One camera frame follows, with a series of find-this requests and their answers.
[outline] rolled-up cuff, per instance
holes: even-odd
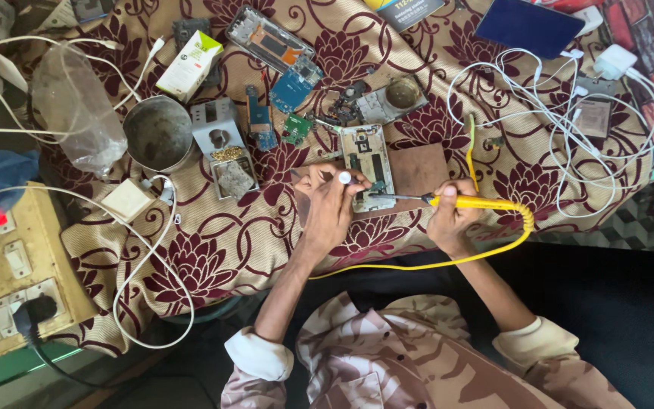
[[[246,327],[224,343],[226,352],[243,372],[266,381],[285,381],[294,366],[294,354],[284,345],[269,342]]]
[[[576,355],[578,343],[576,336],[544,317],[526,328],[500,333],[493,342],[510,370],[520,376],[542,359]]]

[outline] patterned shirt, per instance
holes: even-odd
[[[450,298],[416,295],[360,313],[341,293],[306,321],[296,348],[311,374],[307,395],[314,409],[633,407],[579,358],[577,342],[538,317],[494,340],[509,372],[471,348],[466,321]],[[226,348],[235,366],[221,408],[283,408],[291,352],[252,328]]]

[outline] white box with green label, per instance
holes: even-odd
[[[224,51],[223,45],[206,34],[196,31],[171,66],[156,82],[156,87],[183,103],[188,102],[201,82],[209,75],[211,67],[218,62],[216,57],[222,51]]]

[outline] shirt sleeve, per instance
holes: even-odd
[[[294,365],[294,355],[284,345],[269,342],[247,327],[224,345],[234,371],[221,394],[222,409],[271,407],[286,404],[284,381]]]
[[[633,408],[617,389],[574,348],[579,339],[543,317],[501,333],[494,347],[507,367],[565,407]]]

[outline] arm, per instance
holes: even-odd
[[[352,222],[352,198],[372,186],[365,175],[350,171],[359,181],[343,185],[336,177],[333,164],[310,166],[310,173],[295,188],[312,201],[304,224],[304,234],[279,275],[254,324],[255,333],[274,343],[284,340],[284,333],[294,315],[294,308],[314,267],[332,249],[344,241]]]
[[[456,209],[456,195],[476,196],[473,181],[446,181],[428,222],[428,237],[453,260],[477,254],[466,229],[481,216],[480,209]],[[501,334],[494,347],[509,369],[566,407],[633,407],[595,367],[581,360],[574,348],[579,339],[554,322],[537,317],[496,274],[486,259],[458,265],[494,316]]]
[[[352,198],[371,186],[365,175],[351,171],[359,183],[345,186],[333,164],[310,166],[295,188],[312,201],[302,237],[264,301],[253,328],[244,328],[225,344],[234,372],[221,395],[221,407],[282,408],[283,385],[294,355],[281,345],[296,303],[314,267],[347,236]]]
[[[477,196],[473,181],[446,181],[434,193],[441,195],[441,200],[428,222],[428,237],[453,260],[477,254],[465,231],[478,220],[482,210],[456,208],[458,194]],[[458,268],[486,304],[502,332],[525,328],[536,320],[486,259],[461,263]]]

